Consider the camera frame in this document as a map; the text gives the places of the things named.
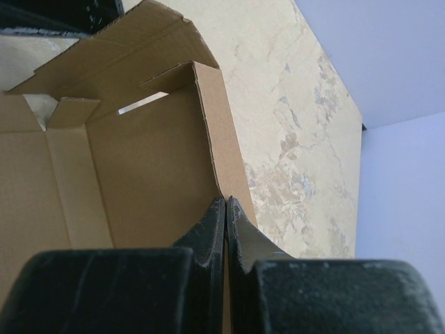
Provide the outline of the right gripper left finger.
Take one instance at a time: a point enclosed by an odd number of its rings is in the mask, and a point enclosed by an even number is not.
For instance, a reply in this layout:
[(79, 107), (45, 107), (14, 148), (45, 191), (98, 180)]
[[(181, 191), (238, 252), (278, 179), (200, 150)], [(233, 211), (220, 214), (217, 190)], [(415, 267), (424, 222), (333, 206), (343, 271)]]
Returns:
[(225, 201), (167, 248), (33, 256), (1, 309), (2, 333), (221, 333)]

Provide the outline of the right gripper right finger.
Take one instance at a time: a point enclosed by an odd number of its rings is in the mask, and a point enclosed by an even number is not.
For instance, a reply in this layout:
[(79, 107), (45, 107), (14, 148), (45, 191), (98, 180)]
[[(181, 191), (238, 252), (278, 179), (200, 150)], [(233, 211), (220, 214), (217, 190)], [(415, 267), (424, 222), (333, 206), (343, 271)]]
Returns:
[(420, 273), (395, 260), (296, 259), (226, 208), (234, 333), (443, 333)]

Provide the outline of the brown cardboard box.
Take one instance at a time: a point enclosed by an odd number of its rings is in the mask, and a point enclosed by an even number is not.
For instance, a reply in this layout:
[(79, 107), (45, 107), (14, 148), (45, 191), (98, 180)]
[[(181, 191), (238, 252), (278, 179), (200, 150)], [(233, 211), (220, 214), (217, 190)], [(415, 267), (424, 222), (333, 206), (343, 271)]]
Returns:
[(39, 253), (167, 248), (230, 196), (254, 217), (220, 66), (142, 1), (1, 94), (1, 309)]

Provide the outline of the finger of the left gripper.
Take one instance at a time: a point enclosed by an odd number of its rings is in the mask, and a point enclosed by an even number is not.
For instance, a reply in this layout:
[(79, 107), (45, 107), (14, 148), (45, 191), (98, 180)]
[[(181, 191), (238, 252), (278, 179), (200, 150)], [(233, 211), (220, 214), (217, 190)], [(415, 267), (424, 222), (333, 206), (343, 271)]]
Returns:
[(90, 37), (123, 14), (117, 0), (1, 0), (1, 34)]

